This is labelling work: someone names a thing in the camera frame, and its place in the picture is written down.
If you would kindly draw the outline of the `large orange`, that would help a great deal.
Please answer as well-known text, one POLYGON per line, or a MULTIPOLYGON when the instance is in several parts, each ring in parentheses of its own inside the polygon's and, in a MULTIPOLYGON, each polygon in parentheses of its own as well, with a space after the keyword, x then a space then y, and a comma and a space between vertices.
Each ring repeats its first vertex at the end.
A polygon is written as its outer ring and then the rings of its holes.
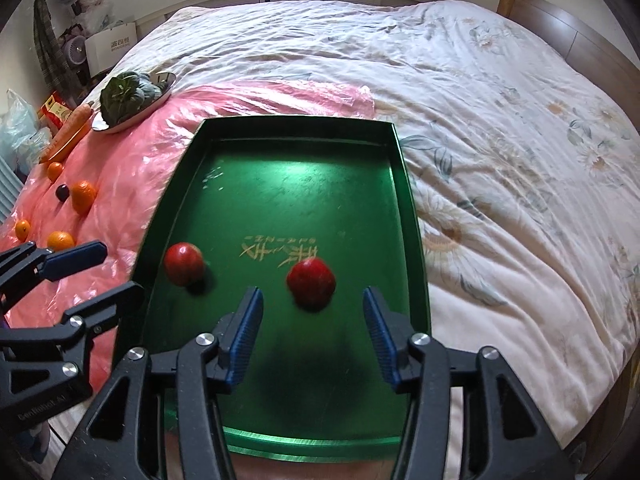
POLYGON ((65 231, 53 231, 47 237, 47 248, 54 252, 62 252, 63 250, 73 248, 75 240, 73 235, 65 231))

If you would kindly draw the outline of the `yellow red snack package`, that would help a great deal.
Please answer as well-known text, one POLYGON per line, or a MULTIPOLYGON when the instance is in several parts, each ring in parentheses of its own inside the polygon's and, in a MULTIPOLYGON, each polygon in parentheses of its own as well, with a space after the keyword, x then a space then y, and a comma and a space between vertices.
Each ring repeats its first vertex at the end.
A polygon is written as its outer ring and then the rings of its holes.
POLYGON ((72 109, 57 91, 53 91, 50 94, 37 112, 38 118, 43 125, 54 132, 58 132, 62 128, 70 114, 72 114, 72 109))

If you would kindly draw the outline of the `dark purple plum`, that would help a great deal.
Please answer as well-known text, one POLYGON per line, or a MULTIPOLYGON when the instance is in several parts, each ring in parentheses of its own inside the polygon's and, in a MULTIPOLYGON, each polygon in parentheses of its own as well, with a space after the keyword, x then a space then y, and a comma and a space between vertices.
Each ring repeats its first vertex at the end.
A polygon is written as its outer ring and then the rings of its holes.
POLYGON ((65 203, 70 197, 70 188, 66 184, 59 185, 55 190, 55 196, 60 203, 65 203))

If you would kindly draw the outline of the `orange carrot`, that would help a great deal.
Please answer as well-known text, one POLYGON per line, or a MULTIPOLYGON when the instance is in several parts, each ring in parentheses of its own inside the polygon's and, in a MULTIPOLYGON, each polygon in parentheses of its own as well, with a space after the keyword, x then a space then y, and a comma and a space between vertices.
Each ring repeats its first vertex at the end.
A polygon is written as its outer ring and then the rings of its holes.
POLYGON ((78 105, 78 107, 70 113, 66 121, 63 122, 62 127, 58 129, 58 133, 53 137, 49 146, 40 156, 40 164, 50 160, 52 156, 88 122, 92 114, 93 108, 91 102, 78 105))

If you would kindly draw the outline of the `light blue suitcase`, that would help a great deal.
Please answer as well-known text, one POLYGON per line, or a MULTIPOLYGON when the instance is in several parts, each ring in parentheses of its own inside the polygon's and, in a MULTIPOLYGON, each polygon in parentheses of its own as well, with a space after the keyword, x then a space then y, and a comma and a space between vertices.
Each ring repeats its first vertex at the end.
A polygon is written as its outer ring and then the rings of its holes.
POLYGON ((0 221, 7 218, 23 188, 22 181, 12 171, 6 161, 0 157, 0 221))

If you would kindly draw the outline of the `white floral bed quilt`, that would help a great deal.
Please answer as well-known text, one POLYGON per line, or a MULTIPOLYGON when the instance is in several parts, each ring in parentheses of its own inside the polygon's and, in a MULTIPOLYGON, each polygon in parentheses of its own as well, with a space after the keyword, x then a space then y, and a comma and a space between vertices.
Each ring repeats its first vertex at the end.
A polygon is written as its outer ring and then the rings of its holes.
POLYGON ((497 341, 600 471, 639 394, 639 136, 544 40, 462 1, 179 10, 119 70, 368 88, 396 125, 438 336, 497 341))

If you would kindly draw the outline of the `red apple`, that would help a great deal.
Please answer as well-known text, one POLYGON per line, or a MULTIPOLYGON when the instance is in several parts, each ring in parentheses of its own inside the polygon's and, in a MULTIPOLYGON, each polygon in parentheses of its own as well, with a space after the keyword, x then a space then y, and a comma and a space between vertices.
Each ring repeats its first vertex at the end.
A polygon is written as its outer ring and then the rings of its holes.
POLYGON ((301 309, 319 312, 330 303, 336 289, 336 278, 322 259, 310 257, 292 266, 286 276, 286 284, 301 309))

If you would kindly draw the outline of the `pink plastic sheet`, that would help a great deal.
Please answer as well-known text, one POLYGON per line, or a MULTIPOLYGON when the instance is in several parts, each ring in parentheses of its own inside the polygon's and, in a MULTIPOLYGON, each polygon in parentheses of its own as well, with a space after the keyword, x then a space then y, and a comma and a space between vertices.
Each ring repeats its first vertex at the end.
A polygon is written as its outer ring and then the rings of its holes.
POLYGON ((90 133, 68 155, 58 183, 87 181, 96 188, 96 201, 85 216, 60 203, 47 171, 34 168, 2 224, 2 249, 17 246, 16 222, 26 221, 30 240, 39 246, 62 231, 78 244, 99 240, 107 257, 70 278, 38 285, 11 309, 9 326, 51 326, 68 308, 125 283, 158 200, 200 123, 209 117, 271 114, 371 119, 375 105, 366 87, 325 82, 240 81, 179 91, 134 128, 90 133))

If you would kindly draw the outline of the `green leafy vegetable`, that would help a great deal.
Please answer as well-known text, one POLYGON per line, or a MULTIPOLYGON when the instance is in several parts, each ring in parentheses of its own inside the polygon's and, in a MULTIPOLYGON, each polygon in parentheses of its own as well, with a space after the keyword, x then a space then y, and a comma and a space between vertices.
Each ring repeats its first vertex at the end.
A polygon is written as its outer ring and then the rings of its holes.
POLYGON ((166 84, 154 84, 147 73, 123 72, 111 78, 100 94, 104 122, 115 127, 158 100, 166 84))

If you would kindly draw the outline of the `white paper bag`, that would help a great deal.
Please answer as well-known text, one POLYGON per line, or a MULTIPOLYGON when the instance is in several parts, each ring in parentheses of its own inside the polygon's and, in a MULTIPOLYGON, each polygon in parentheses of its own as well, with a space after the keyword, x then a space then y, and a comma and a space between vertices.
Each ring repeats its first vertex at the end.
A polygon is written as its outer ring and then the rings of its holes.
POLYGON ((96 76, 110 70, 137 42, 134 23, 104 29, 87 38, 85 50, 90 75, 96 76))

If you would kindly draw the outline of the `small orange at left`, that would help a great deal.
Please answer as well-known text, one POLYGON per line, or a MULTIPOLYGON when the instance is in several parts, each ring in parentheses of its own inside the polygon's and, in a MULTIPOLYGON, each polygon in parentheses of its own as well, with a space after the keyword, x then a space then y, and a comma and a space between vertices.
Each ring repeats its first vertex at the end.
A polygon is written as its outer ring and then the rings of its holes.
POLYGON ((30 223, 26 219, 18 220, 14 226, 14 234, 16 238, 21 242, 25 243, 29 238, 30 230, 32 227, 30 223))

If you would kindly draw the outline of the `red plum fruit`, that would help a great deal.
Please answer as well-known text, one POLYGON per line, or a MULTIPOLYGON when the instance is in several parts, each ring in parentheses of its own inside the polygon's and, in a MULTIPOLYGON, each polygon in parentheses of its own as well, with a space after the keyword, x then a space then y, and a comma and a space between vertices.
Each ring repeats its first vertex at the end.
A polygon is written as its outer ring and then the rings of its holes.
POLYGON ((205 274, 202 252, 186 242, 173 244, 166 250, 163 266, 168 280, 177 286, 186 286, 205 274))

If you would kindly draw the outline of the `plaid hanging scarf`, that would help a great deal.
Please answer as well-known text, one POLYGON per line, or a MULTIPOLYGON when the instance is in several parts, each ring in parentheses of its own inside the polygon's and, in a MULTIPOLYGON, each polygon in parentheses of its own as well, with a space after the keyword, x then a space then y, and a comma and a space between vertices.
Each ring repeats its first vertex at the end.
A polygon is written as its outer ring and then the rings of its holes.
POLYGON ((84 89, 55 36, 46 0, 34 1, 34 43, 49 92, 58 92, 67 105, 75 108, 84 89))

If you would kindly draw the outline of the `blue plastic bag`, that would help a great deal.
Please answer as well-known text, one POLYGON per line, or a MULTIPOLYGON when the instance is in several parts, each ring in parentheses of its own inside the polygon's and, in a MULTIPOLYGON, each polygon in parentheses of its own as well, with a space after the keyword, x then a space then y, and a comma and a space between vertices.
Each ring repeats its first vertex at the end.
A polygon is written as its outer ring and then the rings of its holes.
POLYGON ((8 110, 1 115, 1 157, 14 172, 27 176, 52 140, 51 130, 16 92, 6 92, 8 110))

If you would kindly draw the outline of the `small orange near carrot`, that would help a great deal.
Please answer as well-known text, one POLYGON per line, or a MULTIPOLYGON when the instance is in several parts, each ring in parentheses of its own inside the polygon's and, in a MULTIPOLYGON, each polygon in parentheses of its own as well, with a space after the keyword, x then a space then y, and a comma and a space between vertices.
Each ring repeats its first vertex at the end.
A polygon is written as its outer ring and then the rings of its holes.
POLYGON ((47 166, 47 178, 51 182, 55 182, 58 180, 58 177, 62 174, 64 170, 64 165, 60 162, 50 162, 47 166))

